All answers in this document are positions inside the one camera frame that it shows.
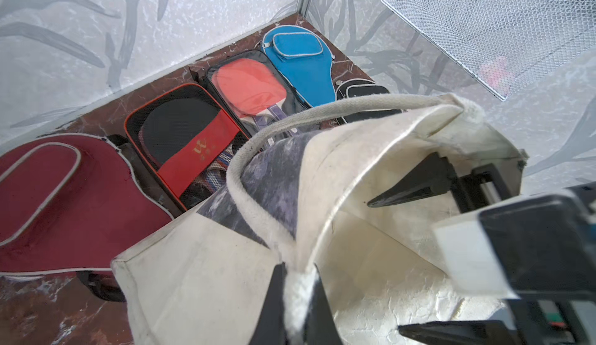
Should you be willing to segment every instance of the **table tennis paddle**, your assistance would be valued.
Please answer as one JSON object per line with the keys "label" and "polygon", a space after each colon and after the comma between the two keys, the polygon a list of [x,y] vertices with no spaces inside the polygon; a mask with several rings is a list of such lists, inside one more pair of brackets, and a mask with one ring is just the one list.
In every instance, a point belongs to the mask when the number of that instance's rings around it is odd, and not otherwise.
{"label": "table tennis paddle", "polygon": [[[259,129],[269,125],[267,117],[274,120],[287,117],[281,109],[287,98],[287,90],[269,68],[259,61],[240,58],[230,62],[213,74],[212,82],[235,110],[245,116],[252,116]],[[296,135],[299,132],[292,128],[289,134]]]}
{"label": "table tennis paddle", "polygon": [[173,99],[151,111],[143,123],[148,153],[163,165],[211,123],[219,110],[198,99]]}

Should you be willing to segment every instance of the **mesh cover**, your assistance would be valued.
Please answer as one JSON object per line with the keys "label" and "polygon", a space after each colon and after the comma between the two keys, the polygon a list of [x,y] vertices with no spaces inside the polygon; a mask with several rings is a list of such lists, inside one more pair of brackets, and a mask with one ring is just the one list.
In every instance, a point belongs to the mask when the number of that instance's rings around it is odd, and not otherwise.
{"label": "mesh cover", "polygon": [[596,0],[383,0],[500,99],[596,43]]}

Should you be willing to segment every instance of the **ping pong paddle case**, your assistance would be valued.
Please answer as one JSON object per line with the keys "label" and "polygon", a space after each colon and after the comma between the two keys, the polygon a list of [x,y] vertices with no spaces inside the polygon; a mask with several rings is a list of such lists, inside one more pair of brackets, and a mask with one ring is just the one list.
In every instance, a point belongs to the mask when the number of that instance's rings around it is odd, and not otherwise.
{"label": "ping pong paddle case", "polygon": [[[389,90],[366,79],[351,79],[342,82],[336,89],[338,101],[346,98],[356,98],[364,95],[389,94]],[[377,110],[362,111],[348,116],[338,118],[339,124],[353,123],[354,121],[368,120],[369,118],[381,118],[401,113],[402,110]]]}
{"label": "ping pong paddle case", "polygon": [[[239,53],[211,66],[202,83],[241,123],[248,136],[309,108],[267,56],[258,50]],[[318,125],[300,127],[272,139],[279,140],[318,128]]]}
{"label": "ping pong paddle case", "polygon": [[97,297],[124,301],[106,284],[110,261],[179,215],[141,190],[153,183],[121,136],[53,134],[2,155],[0,276],[76,272]]}
{"label": "ping pong paddle case", "polygon": [[225,183],[229,161],[248,140],[239,120],[195,83],[133,111],[124,130],[147,167],[186,210]]}

